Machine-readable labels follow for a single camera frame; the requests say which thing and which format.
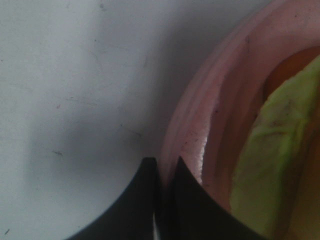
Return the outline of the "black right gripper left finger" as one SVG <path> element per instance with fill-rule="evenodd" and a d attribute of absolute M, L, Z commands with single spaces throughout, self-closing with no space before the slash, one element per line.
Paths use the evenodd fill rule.
<path fill-rule="evenodd" d="M 70 240 L 153 240 L 157 161 L 143 158 L 120 197 Z"/>

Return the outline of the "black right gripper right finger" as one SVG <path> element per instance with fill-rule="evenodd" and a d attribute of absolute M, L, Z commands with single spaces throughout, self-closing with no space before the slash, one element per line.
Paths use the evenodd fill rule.
<path fill-rule="evenodd" d="M 219 206 L 180 157 L 173 181 L 175 240 L 261 240 Z"/>

